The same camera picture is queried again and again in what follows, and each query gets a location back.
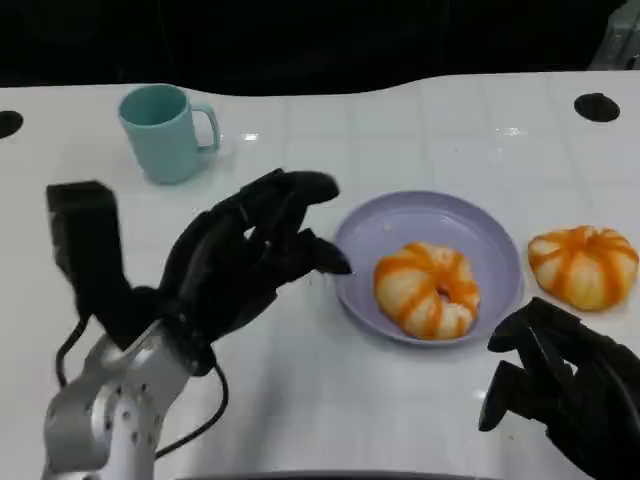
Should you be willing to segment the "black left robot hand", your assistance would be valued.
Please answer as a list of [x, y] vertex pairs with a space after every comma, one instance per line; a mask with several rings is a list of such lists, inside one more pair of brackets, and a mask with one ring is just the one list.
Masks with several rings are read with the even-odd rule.
[[261, 315], [281, 286], [312, 271], [351, 274], [337, 246], [302, 226], [309, 207], [339, 193], [329, 174], [276, 169], [183, 231], [159, 285], [160, 313], [192, 375], [206, 375], [213, 343]]

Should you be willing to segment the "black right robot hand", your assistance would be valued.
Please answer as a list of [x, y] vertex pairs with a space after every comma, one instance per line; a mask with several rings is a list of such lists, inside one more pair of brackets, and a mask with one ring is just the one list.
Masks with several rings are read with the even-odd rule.
[[629, 348], [539, 297], [506, 317], [487, 348], [515, 350], [521, 363], [499, 362], [480, 431], [512, 412], [544, 424], [547, 438], [590, 477], [638, 478], [639, 358]]

